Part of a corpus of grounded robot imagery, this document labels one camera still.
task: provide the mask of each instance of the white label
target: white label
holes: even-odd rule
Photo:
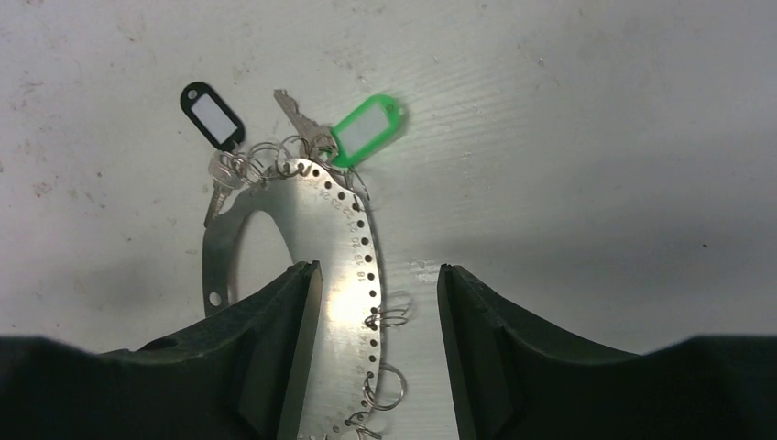
[[[219,144],[223,144],[237,130],[237,126],[207,94],[192,105],[192,113],[200,119]]]
[[[373,104],[356,121],[337,134],[340,140],[338,147],[351,156],[390,127],[391,124],[383,113],[383,107]]]

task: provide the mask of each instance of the key blade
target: key blade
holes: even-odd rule
[[[285,90],[276,89],[273,93],[276,102],[286,114],[286,117],[291,121],[291,124],[297,130],[297,133],[303,138],[310,138],[313,130],[318,126],[315,121],[305,117],[300,113],[300,107],[297,105],[297,101],[294,100]]]

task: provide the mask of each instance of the hole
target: hole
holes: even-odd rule
[[[208,301],[211,302],[211,305],[213,307],[218,307],[221,305],[221,295],[216,293],[215,291],[212,291],[210,295],[208,295]]]
[[[171,337],[161,337],[155,341],[151,341],[145,344],[142,348],[143,351],[161,350],[162,348],[172,348],[178,345],[178,341]]]
[[[275,220],[265,212],[255,212],[246,219],[232,255],[230,303],[258,292],[293,264]]]

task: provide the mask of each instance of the black key tag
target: black key tag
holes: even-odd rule
[[[181,110],[216,149],[232,151],[246,138],[240,119],[204,82],[192,82],[183,89]]]

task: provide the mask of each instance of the curved metal key holder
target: curved metal key holder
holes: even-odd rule
[[[337,437],[348,417],[369,410],[365,377],[377,377],[382,293],[378,255],[362,200],[340,186],[324,168],[289,159],[293,176],[267,188],[243,191],[232,208],[216,217],[202,242],[205,315],[229,306],[228,279],[241,226],[257,211],[275,221],[296,261],[321,261],[321,316],[300,422],[301,438]]]

